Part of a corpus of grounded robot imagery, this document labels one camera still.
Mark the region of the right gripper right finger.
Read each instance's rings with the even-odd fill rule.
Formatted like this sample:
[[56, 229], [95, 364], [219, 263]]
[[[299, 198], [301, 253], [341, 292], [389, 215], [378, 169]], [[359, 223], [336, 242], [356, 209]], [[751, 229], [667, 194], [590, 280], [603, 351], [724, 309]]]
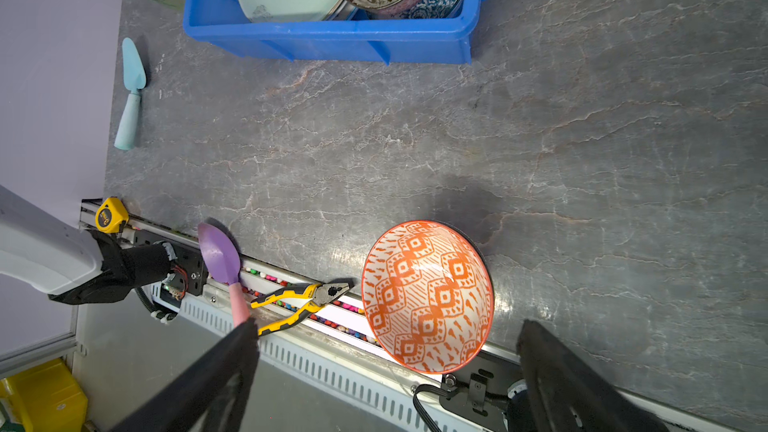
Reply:
[[536, 321], [517, 340], [530, 410], [539, 431], [664, 431]]

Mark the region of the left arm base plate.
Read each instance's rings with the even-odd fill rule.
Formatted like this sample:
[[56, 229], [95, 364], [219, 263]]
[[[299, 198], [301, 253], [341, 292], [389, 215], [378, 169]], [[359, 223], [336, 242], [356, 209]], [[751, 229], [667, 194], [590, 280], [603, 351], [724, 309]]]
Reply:
[[143, 229], [126, 231], [123, 238], [132, 246], [168, 242], [173, 247], [175, 257], [169, 285], [179, 292], [184, 292], [184, 296], [202, 295], [203, 286], [207, 283], [208, 269], [196, 240], [176, 235], [165, 237]]

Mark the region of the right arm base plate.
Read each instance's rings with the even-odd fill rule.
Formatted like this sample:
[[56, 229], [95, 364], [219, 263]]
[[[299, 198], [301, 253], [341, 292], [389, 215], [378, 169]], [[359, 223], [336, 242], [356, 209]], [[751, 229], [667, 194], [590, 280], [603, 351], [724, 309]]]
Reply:
[[482, 351], [438, 385], [412, 388], [412, 403], [427, 431], [535, 431], [522, 367]]

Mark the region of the red rimmed bowl underneath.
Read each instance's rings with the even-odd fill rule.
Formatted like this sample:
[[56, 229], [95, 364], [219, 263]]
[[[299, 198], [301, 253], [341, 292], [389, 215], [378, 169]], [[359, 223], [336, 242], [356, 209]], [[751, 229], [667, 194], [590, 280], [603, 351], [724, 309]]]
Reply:
[[492, 280], [476, 248], [450, 226], [416, 220], [389, 229], [368, 253], [361, 288], [376, 341], [412, 371], [455, 372], [489, 337]]

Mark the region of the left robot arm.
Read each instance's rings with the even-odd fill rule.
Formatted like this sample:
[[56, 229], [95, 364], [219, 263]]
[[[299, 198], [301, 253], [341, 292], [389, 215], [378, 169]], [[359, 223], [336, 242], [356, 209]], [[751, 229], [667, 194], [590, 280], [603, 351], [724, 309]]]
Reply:
[[167, 242], [122, 248], [98, 230], [76, 229], [1, 189], [1, 273], [68, 305], [116, 303], [172, 272]]

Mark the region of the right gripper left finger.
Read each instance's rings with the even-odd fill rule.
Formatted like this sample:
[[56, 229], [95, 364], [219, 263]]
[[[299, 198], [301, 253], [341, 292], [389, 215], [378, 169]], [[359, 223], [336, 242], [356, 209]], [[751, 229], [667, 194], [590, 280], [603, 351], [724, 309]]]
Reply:
[[235, 327], [115, 431], [238, 431], [260, 357], [253, 319]]

